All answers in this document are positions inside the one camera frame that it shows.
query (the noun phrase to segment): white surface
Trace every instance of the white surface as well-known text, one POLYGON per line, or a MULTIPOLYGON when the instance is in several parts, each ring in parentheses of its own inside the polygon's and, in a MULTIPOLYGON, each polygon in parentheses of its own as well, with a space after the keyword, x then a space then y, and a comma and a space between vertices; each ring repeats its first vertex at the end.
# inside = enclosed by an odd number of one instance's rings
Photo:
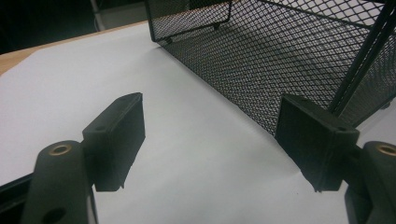
POLYGON ((136 91, 147 138, 125 189, 95 193, 100 223, 347 223, 346 185, 315 193, 274 138, 152 43, 146 24, 42 49, 0 77, 0 185, 136 91))
POLYGON ((390 103, 385 110, 378 110, 364 121, 358 130, 361 137, 358 146, 363 147, 369 141, 382 141, 396 145, 396 101, 390 103))

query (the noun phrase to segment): black wire mesh basket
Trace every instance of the black wire mesh basket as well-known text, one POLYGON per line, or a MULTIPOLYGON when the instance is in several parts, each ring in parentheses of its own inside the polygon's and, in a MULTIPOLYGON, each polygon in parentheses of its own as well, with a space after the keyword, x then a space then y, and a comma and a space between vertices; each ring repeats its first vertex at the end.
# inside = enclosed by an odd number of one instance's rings
POLYGON ((151 38, 274 134, 281 96, 357 126, 396 96, 396 1, 146 0, 151 38))

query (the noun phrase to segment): wire mesh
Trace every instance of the wire mesh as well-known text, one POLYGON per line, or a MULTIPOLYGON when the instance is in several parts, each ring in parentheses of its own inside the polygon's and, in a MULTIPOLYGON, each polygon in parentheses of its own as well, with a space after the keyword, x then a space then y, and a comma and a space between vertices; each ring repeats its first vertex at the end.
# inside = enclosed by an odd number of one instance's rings
MULTIPOLYGON (((152 39, 271 134, 283 93, 328 109, 384 6, 358 0, 203 0, 198 7, 198 0, 159 1, 147 0, 152 39)), ((391 68, 382 68, 383 61, 394 65, 386 52, 395 46, 389 42, 387 49, 373 76, 391 68)))
POLYGON ((356 126, 395 96, 396 35, 392 35, 350 98, 340 119, 356 126))

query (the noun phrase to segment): wooden surface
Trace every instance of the wooden surface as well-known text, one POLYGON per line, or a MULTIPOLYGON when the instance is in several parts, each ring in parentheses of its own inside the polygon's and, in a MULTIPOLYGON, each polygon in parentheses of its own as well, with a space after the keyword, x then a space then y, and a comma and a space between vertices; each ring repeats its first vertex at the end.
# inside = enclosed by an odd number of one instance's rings
POLYGON ((71 41, 74 41, 74 40, 79 40, 79 39, 90 37, 90 36, 101 35, 101 34, 113 32, 113 31, 117 31, 117 30, 120 30, 120 29, 123 29, 123 28, 136 26, 136 25, 139 25, 139 24, 142 24, 142 23, 145 23, 145 22, 146 21, 141 21, 141 22, 137 22, 137 23, 134 23, 134 24, 129 24, 129 25, 126 25, 126 26, 121 26, 121 27, 117 27, 117 28, 114 28, 114 29, 93 33, 93 34, 90 34, 90 35, 82 35, 82 36, 78 36, 78 37, 74 37, 74 38, 70 38, 70 39, 66 39, 66 40, 62 40, 62 41, 58 41, 58 42, 54 42, 54 43, 50 43, 50 44, 47 44, 47 45, 41 45, 41 46, 29 48, 29 49, 21 49, 21 50, 13 51, 13 52, 10 52, 10 53, 2 54, 2 55, 0 55, 0 76, 3 75, 6 71, 11 69, 12 67, 14 67, 15 65, 17 65, 18 63, 20 63, 21 61, 23 61, 25 58, 29 57, 31 54, 33 54, 34 52, 36 52, 39 49, 45 49, 45 48, 49 48, 49 47, 52 47, 52 46, 56 46, 56 45, 64 44, 64 43, 67 43, 67 42, 71 42, 71 41))

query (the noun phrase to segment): dark background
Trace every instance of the dark background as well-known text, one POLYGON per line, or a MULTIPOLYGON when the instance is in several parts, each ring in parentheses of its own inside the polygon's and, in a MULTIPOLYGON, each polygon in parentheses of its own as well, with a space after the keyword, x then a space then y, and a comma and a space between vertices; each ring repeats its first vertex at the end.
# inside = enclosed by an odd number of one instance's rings
MULTIPOLYGON (((142 0, 97 0, 100 9, 142 0)), ((1 0, 0 54, 96 32, 90 0, 1 0)))

